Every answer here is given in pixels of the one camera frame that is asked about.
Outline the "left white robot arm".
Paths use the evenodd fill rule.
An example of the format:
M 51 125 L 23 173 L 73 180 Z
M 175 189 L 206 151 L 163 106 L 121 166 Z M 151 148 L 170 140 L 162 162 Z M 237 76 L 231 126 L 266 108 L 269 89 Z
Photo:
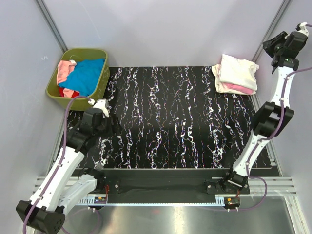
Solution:
M 108 187 L 101 170 L 87 168 L 74 185 L 65 189 L 75 168 L 97 139 L 116 136 L 120 131 L 115 114 L 93 107 L 83 113 L 73 129 L 64 132 L 63 146 L 48 175 L 29 200 L 21 200 L 16 206 L 23 221 L 23 233 L 28 227 L 45 234 L 58 233 L 66 215 L 83 197 L 90 192 L 100 193 Z

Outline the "white printed t shirt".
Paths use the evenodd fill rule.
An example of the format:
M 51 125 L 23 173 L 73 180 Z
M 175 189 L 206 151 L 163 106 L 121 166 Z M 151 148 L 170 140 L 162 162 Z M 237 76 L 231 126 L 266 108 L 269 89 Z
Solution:
M 255 73 L 258 69 L 259 65 L 252 61 L 222 54 L 219 80 L 223 84 L 238 85 L 256 91 Z

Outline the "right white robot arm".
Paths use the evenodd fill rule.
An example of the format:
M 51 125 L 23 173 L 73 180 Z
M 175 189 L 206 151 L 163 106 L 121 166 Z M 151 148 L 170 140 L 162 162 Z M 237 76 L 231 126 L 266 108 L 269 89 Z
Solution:
M 292 80 L 299 67 L 296 57 L 306 45 L 308 37 L 308 30 L 297 29 L 290 34 L 283 31 L 273 39 L 263 42 L 263 49 L 273 59 L 273 94 L 255 113 L 246 147 L 220 181 L 224 192 L 235 194 L 247 186 L 251 168 L 262 149 L 280 134 L 294 116 L 289 95 Z

